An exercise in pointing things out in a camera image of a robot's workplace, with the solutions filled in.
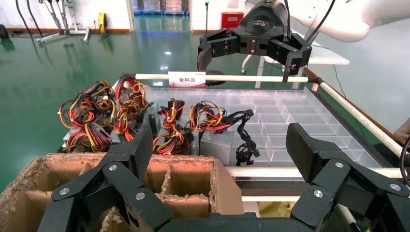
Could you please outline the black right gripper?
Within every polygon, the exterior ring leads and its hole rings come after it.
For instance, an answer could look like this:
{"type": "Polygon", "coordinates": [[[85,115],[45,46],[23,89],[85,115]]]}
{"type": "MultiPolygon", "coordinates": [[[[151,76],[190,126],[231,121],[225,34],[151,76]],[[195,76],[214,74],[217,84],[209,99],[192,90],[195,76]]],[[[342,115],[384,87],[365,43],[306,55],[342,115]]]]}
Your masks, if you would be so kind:
{"type": "Polygon", "coordinates": [[[289,38],[289,13],[279,0],[262,0],[230,33],[220,29],[200,38],[197,70],[205,72],[212,58],[234,53],[269,56],[284,66],[282,82],[308,65],[311,46],[299,35],[289,38]]]}

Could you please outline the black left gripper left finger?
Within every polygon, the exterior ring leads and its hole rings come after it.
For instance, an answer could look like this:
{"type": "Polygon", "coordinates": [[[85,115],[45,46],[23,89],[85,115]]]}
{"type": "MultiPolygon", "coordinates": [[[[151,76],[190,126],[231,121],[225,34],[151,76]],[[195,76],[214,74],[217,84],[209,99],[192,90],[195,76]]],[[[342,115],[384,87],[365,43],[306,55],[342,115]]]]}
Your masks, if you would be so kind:
{"type": "Polygon", "coordinates": [[[112,146],[96,167],[57,187],[50,230],[85,232],[112,207],[134,232],[157,232],[170,223],[171,210],[143,183],[152,142],[151,127],[143,124],[132,141],[112,146]]]}

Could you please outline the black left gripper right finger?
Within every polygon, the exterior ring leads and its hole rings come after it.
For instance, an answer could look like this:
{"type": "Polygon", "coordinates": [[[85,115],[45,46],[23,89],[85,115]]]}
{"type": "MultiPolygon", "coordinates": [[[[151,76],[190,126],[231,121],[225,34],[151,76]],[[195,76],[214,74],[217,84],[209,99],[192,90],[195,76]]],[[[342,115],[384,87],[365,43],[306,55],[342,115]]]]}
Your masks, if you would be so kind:
{"type": "Polygon", "coordinates": [[[372,232],[410,229],[410,191],[397,180],[359,165],[336,144],[312,138],[298,123],[288,125],[286,148],[309,184],[291,218],[322,229],[337,205],[367,218],[372,232]]]}

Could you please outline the person's hand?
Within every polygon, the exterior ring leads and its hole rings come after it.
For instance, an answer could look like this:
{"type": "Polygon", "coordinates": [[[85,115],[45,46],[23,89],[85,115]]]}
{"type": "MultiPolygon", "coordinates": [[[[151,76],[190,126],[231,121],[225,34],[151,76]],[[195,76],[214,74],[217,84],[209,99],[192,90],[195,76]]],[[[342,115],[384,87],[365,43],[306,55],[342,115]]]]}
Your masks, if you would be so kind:
{"type": "Polygon", "coordinates": [[[399,144],[404,145],[409,135],[410,118],[408,118],[407,121],[394,132],[394,138],[399,144]]]}

